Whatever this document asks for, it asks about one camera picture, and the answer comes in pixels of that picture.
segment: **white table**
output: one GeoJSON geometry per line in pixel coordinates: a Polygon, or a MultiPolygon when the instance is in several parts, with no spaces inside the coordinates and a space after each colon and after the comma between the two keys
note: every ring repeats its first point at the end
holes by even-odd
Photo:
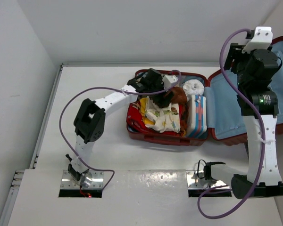
{"type": "MultiPolygon", "coordinates": [[[[58,198],[62,171],[67,169],[65,154],[71,153],[58,130],[62,108],[78,92],[95,86],[120,88],[140,69],[139,66],[72,66],[60,74],[44,138],[36,152],[35,169],[25,171],[9,226],[34,225],[282,225],[273,198],[248,200],[232,215],[205,219],[197,209],[197,199],[188,198],[185,170],[199,159],[224,161],[246,170],[244,145],[225,146],[209,139],[200,147],[167,146],[131,140],[125,126],[127,107],[106,120],[105,131],[94,148],[90,165],[116,170],[115,178],[101,199],[58,198]]],[[[208,77],[217,67],[159,66],[155,69],[200,73],[208,77]]],[[[78,97],[67,109],[62,122],[66,137],[75,143],[73,120],[85,98],[97,99],[109,91],[98,90],[78,97]]],[[[204,198],[208,214],[221,214],[238,201],[235,198],[204,198]]]]}

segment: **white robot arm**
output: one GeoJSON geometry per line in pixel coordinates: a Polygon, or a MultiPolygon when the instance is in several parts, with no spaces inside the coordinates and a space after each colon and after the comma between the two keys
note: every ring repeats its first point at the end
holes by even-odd
{"type": "MultiPolygon", "coordinates": [[[[89,168],[84,164],[89,163],[94,142],[98,140],[104,131],[105,118],[113,112],[135,102],[138,93],[163,92],[178,82],[173,75],[162,75],[160,72],[150,68],[147,73],[141,74],[121,88],[124,92],[114,92],[106,97],[91,101],[86,99],[82,102],[74,121],[76,144],[75,151],[78,156],[71,158],[67,155],[70,163],[68,172],[84,187],[84,180],[89,168]]],[[[163,92],[152,97],[158,105],[169,104],[173,97],[172,93],[163,92]]]]}
{"type": "Polygon", "coordinates": [[[248,34],[247,39],[251,40],[246,46],[231,44],[225,69],[231,69],[237,74],[238,90],[259,111],[266,138],[264,141],[261,138],[262,131],[255,112],[237,96],[248,137],[248,172],[239,172],[223,162],[208,162],[204,167],[205,179],[222,180],[231,187],[238,199],[245,197],[255,181],[261,167],[259,163],[262,143],[265,144],[263,165],[257,186],[250,197],[283,195],[283,182],[275,146],[278,101],[276,94],[268,88],[271,78],[280,69],[281,64],[278,65],[277,55],[271,52],[273,34],[270,27],[257,27],[248,34]]]}

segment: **suitcase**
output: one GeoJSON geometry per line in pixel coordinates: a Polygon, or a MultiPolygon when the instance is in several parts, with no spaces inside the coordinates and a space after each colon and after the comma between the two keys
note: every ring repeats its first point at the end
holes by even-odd
{"type": "MultiPolygon", "coordinates": [[[[276,38],[272,42],[274,52],[283,62],[283,36],[276,38]]],[[[135,75],[146,72],[139,70],[135,75]]],[[[226,71],[234,84],[237,84],[237,76],[226,71]]],[[[225,81],[221,71],[213,73],[208,79],[203,75],[182,72],[182,83],[189,79],[198,79],[204,86],[203,96],[206,98],[206,123],[207,131],[198,138],[176,137],[160,133],[143,134],[132,129],[127,123],[127,130],[130,138],[144,140],[156,144],[164,145],[202,145],[210,136],[226,145],[236,145],[247,142],[246,128],[241,116],[241,109],[237,102],[236,93],[225,81]]],[[[279,104],[279,114],[277,119],[276,134],[283,133],[283,65],[281,69],[272,77],[269,85],[270,89],[277,94],[279,104]]]]}

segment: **metal bracket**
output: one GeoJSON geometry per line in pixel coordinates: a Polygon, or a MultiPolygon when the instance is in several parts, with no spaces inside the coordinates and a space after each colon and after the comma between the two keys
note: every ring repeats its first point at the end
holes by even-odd
{"type": "MultiPolygon", "coordinates": [[[[199,196],[201,194],[201,190],[227,185],[221,180],[206,180],[204,178],[200,179],[204,177],[203,170],[199,170],[200,178],[197,176],[197,170],[187,170],[186,176],[187,176],[187,186],[190,197],[199,196]]],[[[216,188],[216,190],[225,190],[225,189],[230,189],[230,187],[226,186],[222,188],[216,188]]],[[[229,192],[227,195],[221,194],[220,196],[231,196],[231,193],[229,192]]]]}
{"type": "Polygon", "coordinates": [[[23,175],[24,175],[24,170],[17,170],[15,172],[13,181],[10,186],[8,197],[7,197],[7,200],[4,205],[4,209],[1,214],[0,226],[7,226],[9,223],[9,219],[13,211],[15,202],[16,202],[16,198],[18,195],[18,191],[20,189],[23,175]]]}
{"type": "Polygon", "coordinates": [[[68,170],[63,171],[60,190],[79,190],[80,186],[83,190],[100,190],[104,183],[104,173],[99,171],[89,170],[84,175],[84,180],[81,182],[73,179],[68,170]]]}

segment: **folded towel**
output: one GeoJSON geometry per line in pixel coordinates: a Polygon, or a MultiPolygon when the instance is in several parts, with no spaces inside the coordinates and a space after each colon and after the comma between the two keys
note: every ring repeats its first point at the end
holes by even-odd
{"type": "Polygon", "coordinates": [[[188,98],[188,101],[190,100],[191,95],[203,95],[204,92],[203,84],[197,79],[191,79],[186,81],[182,85],[182,88],[188,98]]]}

